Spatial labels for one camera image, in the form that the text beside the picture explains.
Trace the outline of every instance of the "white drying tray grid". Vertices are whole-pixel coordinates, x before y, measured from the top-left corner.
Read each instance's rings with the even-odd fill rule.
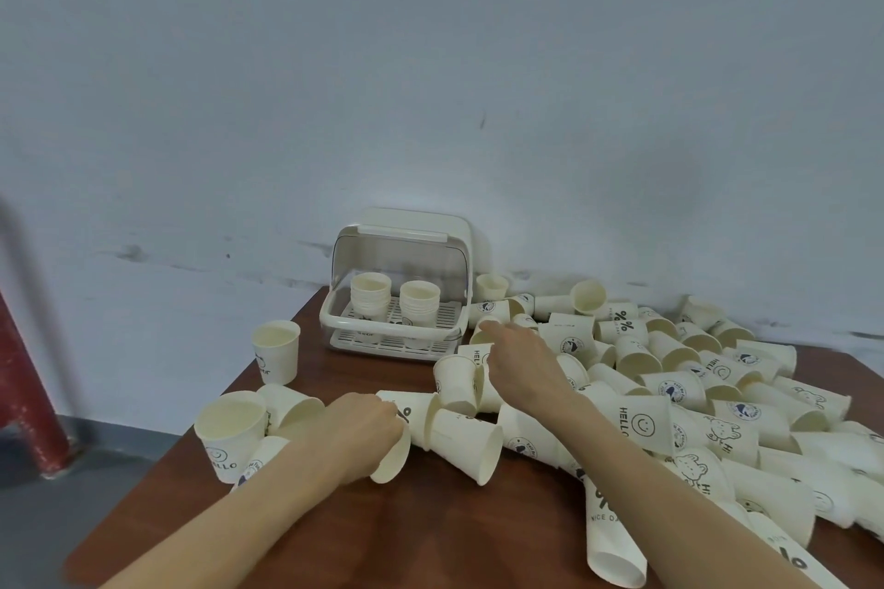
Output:
[[[462,305],[457,301],[440,303],[439,312],[436,316],[436,328],[454,328],[457,325],[461,307]],[[347,307],[344,308],[341,316],[356,318],[352,303],[347,303]],[[402,310],[399,307],[398,296],[394,295],[390,299],[390,306],[387,309],[387,323],[402,323]],[[383,324],[378,322],[378,333],[383,334],[383,332]],[[367,342],[359,342],[356,339],[356,331],[344,331],[337,328],[331,334],[331,346],[337,349],[374,354],[379,357],[412,358],[424,361],[437,361],[448,354],[453,354],[459,343],[460,340],[454,338],[452,340],[436,341],[427,349],[415,349],[414,347],[407,347],[402,338],[394,338],[391,335],[385,335],[381,342],[372,345]]]

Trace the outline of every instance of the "floor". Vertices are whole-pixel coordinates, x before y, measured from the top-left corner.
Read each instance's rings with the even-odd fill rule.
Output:
[[[64,558],[153,462],[87,450],[71,472],[43,479],[19,438],[0,430],[0,589],[69,588]]]

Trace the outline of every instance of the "person's arm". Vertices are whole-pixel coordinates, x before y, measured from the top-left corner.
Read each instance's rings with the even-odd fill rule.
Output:
[[[571,389],[529,328],[488,323],[491,383],[508,404],[558,438],[674,589],[818,589],[764,540],[624,438]]]
[[[103,589],[232,589],[305,512],[339,485],[374,472],[401,435],[395,404],[341,396],[248,482]]]

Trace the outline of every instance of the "right arm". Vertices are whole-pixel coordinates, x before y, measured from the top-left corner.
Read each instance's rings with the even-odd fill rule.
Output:
[[[529,328],[484,327],[494,337],[492,385],[565,446],[667,587],[819,589],[745,526],[624,438],[571,389],[555,355]]]

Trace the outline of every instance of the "red metal pole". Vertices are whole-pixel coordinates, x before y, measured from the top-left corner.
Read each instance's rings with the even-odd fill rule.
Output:
[[[0,294],[0,427],[11,422],[18,424],[44,476],[71,461],[67,436]]]

